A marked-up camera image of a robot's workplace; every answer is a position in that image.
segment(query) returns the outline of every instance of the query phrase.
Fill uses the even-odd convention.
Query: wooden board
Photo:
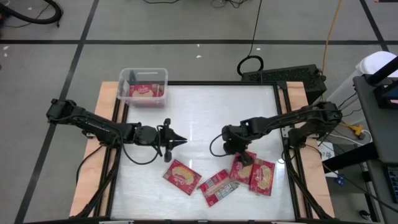
[[[97,106],[95,109],[95,114],[103,116],[107,119],[112,118],[117,87],[117,82],[102,83]],[[305,105],[308,105],[303,83],[288,82],[287,87],[292,110],[297,110]],[[281,95],[282,111],[286,111],[286,108],[283,106],[285,105],[283,94],[281,91],[279,93]],[[123,105],[124,103],[121,103],[118,118],[121,118]],[[308,139],[307,144],[317,147],[317,142],[314,139]],[[89,155],[92,151],[94,151],[97,147],[97,140],[88,140],[85,157]],[[76,187],[75,197],[73,199],[72,207],[70,210],[71,216],[76,215],[78,212],[80,212],[97,190],[104,161],[104,154],[105,150],[98,152],[92,158],[88,159],[81,168],[80,179]],[[307,182],[307,187],[309,191],[314,196],[315,200],[317,200],[317,202],[320,204],[320,206],[327,212],[327,214],[334,217],[335,215],[333,207],[331,205],[330,194],[328,186],[326,184],[326,178],[323,172],[322,161],[319,157],[319,153],[315,152],[315,150],[311,147],[305,147],[301,149],[301,156],[303,161],[305,180]],[[104,193],[102,201],[103,205],[101,206],[100,215],[105,214],[108,194],[109,191],[107,190]],[[302,193],[299,189],[297,189],[297,195],[299,199],[298,205],[300,208],[300,214],[302,217],[305,217]]]

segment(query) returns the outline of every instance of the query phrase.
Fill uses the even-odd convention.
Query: black aluminum frame
[[[224,81],[213,81],[213,82],[208,82],[208,81],[170,81],[168,82],[169,85],[221,85],[221,86],[225,86],[225,85],[242,85],[242,86],[258,86],[258,85],[268,85],[268,86],[272,86],[274,89],[274,95],[275,95],[275,103],[276,103],[276,107],[277,107],[277,113],[278,114],[282,114],[282,105],[280,103],[280,96],[279,96],[279,87],[282,89],[283,93],[284,93],[284,100],[285,100],[285,104],[286,104],[286,109],[287,112],[291,111],[291,107],[290,107],[290,100],[289,100],[289,94],[287,92],[287,85],[286,82],[263,82],[263,83],[252,83],[252,82],[224,82]],[[119,108],[119,104],[120,101],[116,100],[115,102],[115,106],[114,106],[114,111],[113,111],[113,118],[112,120],[117,120],[117,115],[119,113],[119,110],[117,110]],[[127,114],[128,114],[128,105],[124,105],[124,109],[123,109],[123,117],[122,117],[122,123],[125,123],[127,121]],[[283,135],[282,136],[282,144],[284,149],[286,149],[288,147],[287,145],[287,138],[284,138]],[[108,170],[108,165],[109,165],[109,158],[110,158],[110,153],[111,150],[107,150],[109,151],[109,155],[105,156],[104,158],[104,165],[103,165],[103,170],[101,171],[101,181],[103,180],[103,175],[105,175],[106,171]],[[290,159],[290,154],[288,153],[288,150],[284,150],[285,152],[285,158],[286,159]],[[296,162],[297,162],[297,169],[298,169],[298,174],[301,178],[301,180],[303,181],[304,184],[305,183],[305,177],[303,176],[303,167],[302,167],[302,161],[301,161],[301,156],[300,156],[300,151],[296,151],[295,152],[296,156]],[[121,150],[116,150],[116,155],[115,155],[115,161],[119,161],[119,159],[121,156]],[[99,214],[99,210],[100,210],[100,205],[102,200],[99,200],[99,206],[97,205],[95,208],[95,212],[94,212],[94,217],[88,217],[88,218],[71,218],[68,220],[52,220],[52,221],[44,221],[44,222],[34,222],[35,224],[74,224],[74,223],[87,223],[87,224],[94,224],[94,223],[98,223],[98,222],[103,222],[103,221],[110,221],[110,214],[111,214],[111,209],[112,209],[112,202],[113,202],[113,197],[114,197],[114,188],[116,185],[116,178],[117,178],[117,174],[115,176],[115,178],[112,180],[112,182],[110,183],[110,190],[109,190],[109,199],[108,199],[108,203],[107,203],[107,208],[106,208],[106,216],[105,217],[98,217]],[[318,220],[318,219],[312,219],[312,209],[308,203],[308,201],[303,197],[304,202],[305,202],[305,211],[307,214],[307,217],[310,218],[302,218],[300,216],[300,209],[299,209],[299,202],[298,202],[298,198],[297,198],[297,192],[296,192],[296,188],[295,188],[295,182],[293,181],[293,179],[288,175],[289,177],[289,185],[290,185],[290,193],[292,196],[292,205],[293,205],[293,210],[294,210],[294,215],[295,215],[295,221],[296,222],[300,222],[300,223],[308,223],[308,224],[317,224],[317,223],[331,223],[331,224],[357,224],[355,222],[341,222],[339,220]],[[197,221],[172,221],[172,220],[136,220],[134,221],[134,223],[272,223],[272,222],[255,222],[254,220],[248,220],[248,221],[236,221],[236,222],[232,222],[232,221],[207,221],[207,220],[197,220]]]

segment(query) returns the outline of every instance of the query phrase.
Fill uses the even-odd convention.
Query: white table surface
[[[172,151],[177,159],[199,173],[201,184],[222,169],[230,170],[233,156],[213,157],[211,140],[227,124],[239,125],[244,119],[277,115],[272,86],[169,86],[165,108],[129,109],[128,123],[163,124],[188,139]],[[223,141],[213,144],[215,154],[224,154]],[[155,155],[151,147],[127,144],[129,155],[139,162]],[[241,184],[212,207],[208,207],[200,190],[191,196],[172,185],[162,176],[171,163],[158,157],[145,166],[133,164],[122,154],[111,218],[154,220],[294,220],[292,197],[282,154],[280,131],[254,141],[249,150],[257,157],[275,163],[274,182],[270,197],[250,192]]]

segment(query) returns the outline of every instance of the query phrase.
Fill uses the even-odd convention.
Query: gray floor
[[[251,39],[259,4],[250,0],[239,9],[231,5],[215,9],[211,0],[155,5],[138,0],[57,1],[65,11],[60,28],[32,24],[0,30],[0,124],[7,127],[0,135],[2,223],[13,223],[16,218],[48,131],[45,112],[50,100],[60,96],[65,80],[70,81],[68,74],[73,79],[67,98],[91,111],[101,82],[116,81],[126,67],[164,67],[171,80],[239,80],[236,66],[249,52],[249,42],[228,44],[225,40]],[[265,69],[310,63],[321,67],[324,45],[312,40],[326,39],[337,3],[264,1],[256,34],[256,40],[264,44],[256,44],[253,53],[263,57]],[[398,54],[398,45],[389,45],[398,40],[398,4],[365,3],[387,42],[377,39],[360,1],[343,1],[332,36],[343,42],[332,42],[329,48],[326,95],[363,57],[381,50],[380,44]],[[45,6],[41,0],[11,0],[9,5],[32,17]],[[52,13],[50,8],[43,17]],[[11,17],[6,24],[24,22]],[[257,68],[255,62],[248,62],[243,70]],[[77,128],[56,128],[25,222],[68,217],[85,144]],[[355,211],[366,205],[355,194],[332,194],[335,213],[342,220],[361,221]]]

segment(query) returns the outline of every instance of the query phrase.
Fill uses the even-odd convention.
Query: snack package
[[[228,177],[228,171],[223,169],[206,182],[199,185],[209,207],[213,206],[229,193],[237,189],[239,184]]]
[[[164,86],[160,84],[131,85],[129,96],[132,97],[161,97]]]
[[[256,159],[256,153],[253,152],[247,152],[247,153],[254,160]],[[238,157],[239,154],[235,155],[234,161],[232,162],[231,173],[229,174],[229,177],[244,184],[249,184],[253,165],[244,167],[242,163],[238,161]]]
[[[271,196],[274,180],[275,164],[261,159],[255,159],[251,172],[249,190]]]
[[[199,183],[201,175],[175,159],[163,175],[163,178],[176,185],[188,195],[191,195],[196,185]]]

